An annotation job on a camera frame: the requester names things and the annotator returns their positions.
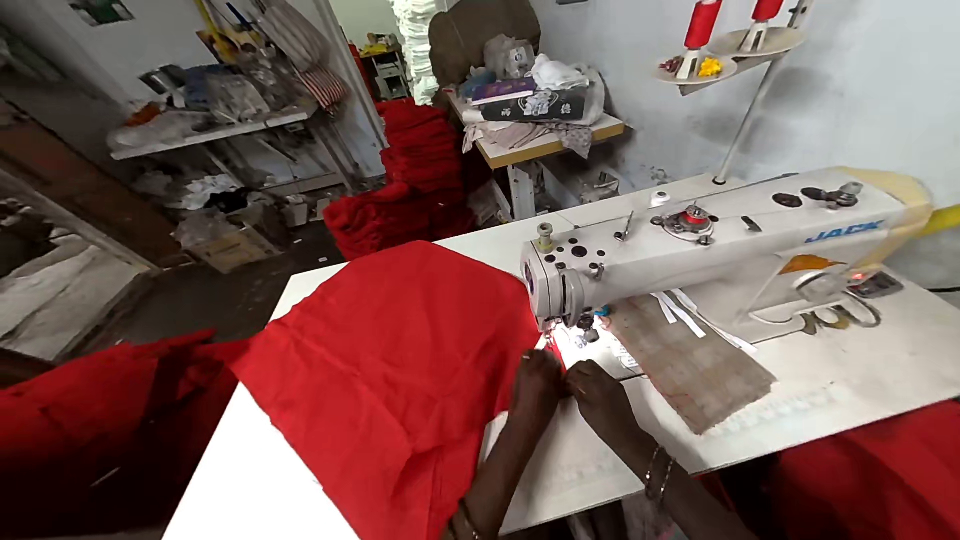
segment jack logo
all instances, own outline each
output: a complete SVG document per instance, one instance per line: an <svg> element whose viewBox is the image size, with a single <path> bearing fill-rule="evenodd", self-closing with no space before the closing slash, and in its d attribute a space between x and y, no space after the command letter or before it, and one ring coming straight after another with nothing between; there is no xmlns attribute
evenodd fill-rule
<svg viewBox="0 0 960 540"><path fill-rule="evenodd" d="M810 242L819 242L820 240L826 240L827 238L836 238L839 236L846 236L847 234L857 234L863 233L864 231L874 231L880 228L880 225L886 220L872 221L870 223L861 223L859 225L850 225L846 229L834 229L833 231L823 231L822 233L817 234L816 236L811 236L804 242L804 244L809 244Z"/></svg>

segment concrete floor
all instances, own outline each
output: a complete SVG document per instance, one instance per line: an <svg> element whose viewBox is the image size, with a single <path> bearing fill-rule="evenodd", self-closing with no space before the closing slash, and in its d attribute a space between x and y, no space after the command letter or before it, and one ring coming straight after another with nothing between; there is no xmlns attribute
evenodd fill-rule
<svg viewBox="0 0 960 540"><path fill-rule="evenodd" d="M150 343L165 337L217 329L215 341L250 337L270 321L294 274L344 262L323 222L292 231L287 253L220 274L204 264L169 270L132 295L88 339L79 355L119 341Z"/></svg>

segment yellow flower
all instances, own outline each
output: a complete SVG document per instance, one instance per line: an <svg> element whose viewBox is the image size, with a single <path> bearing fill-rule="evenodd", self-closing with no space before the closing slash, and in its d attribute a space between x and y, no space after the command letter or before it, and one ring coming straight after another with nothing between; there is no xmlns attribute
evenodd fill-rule
<svg viewBox="0 0 960 540"><path fill-rule="evenodd" d="M723 64L720 63L714 57L704 58L703 63L700 64L700 72L697 73L700 77L712 77L714 75L719 75L723 71Z"/></svg>

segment white wall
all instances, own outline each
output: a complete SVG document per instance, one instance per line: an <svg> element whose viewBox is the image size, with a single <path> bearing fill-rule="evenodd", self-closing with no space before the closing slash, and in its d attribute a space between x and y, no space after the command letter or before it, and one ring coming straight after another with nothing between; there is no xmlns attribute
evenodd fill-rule
<svg viewBox="0 0 960 540"><path fill-rule="evenodd" d="M599 68L613 110L636 130L615 164L635 187L659 169L671 180L719 169L765 67L687 97L655 81L656 62L682 51L693 0L531 3L541 51ZM725 2L715 34L746 28L753 4ZM960 71L933 54L952 50L960 3L936 2L935 12L900 0L817 2L808 40L787 58L733 173L755 181L841 164L891 170L924 181L938 207L960 203Z"/></svg>
<svg viewBox="0 0 960 540"><path fill-rule="evenodd" d="M353 41L358 49L367 43L367 32L396 34L403 42L390 0L330 0L330 5L347 39Z"/></svg>
<svg viewBox="0 0 960 540"><path fill-rule="evenodd" d="M204 27L191 0L124 0L134 20L87 25L65 0L4 0L0 15L15 31L72 75L110 99L156 98L137 77L174 63L193 67L215 62L195 32Z"/></svg>
<svg viewBox="0 0 960 540"><path fill-rule="evenodd" d="M317 7L322 2L291 0L290 4L321 28L328 39L339 39L332 37L331 30L323 29L324 17ZM245 4L243 0L234 2L242 10ZM124 0L124 5L134 20L98 27L83 22L66 0L2 0L0 17L71 78L127 111L157 98L137 79L143 73L168 63L186 68L216 62L196 35L204 29L204 22L192 0ZM356 69L352 61L340 58L331 58L329 67L349 84L350 71ZM360 174L382 174L382 135L374 123L379 119L371 118L360 103L366 95L362 82L350 85L353 92L337 127Z"/></svg>

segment book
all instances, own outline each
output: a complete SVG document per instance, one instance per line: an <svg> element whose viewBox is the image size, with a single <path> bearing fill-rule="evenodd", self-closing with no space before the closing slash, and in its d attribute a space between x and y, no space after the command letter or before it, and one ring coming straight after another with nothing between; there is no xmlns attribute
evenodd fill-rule
<svg viewBox="0 0 960 540"><path fill-rule="evenodd" d="M470 103L472 105L484 105L497 101L506 101L508 99L529 97L534 95L534 90L536 89L537 83L534 82L533 77L499 81L489 85L478 86L470 97Z"/></svg>

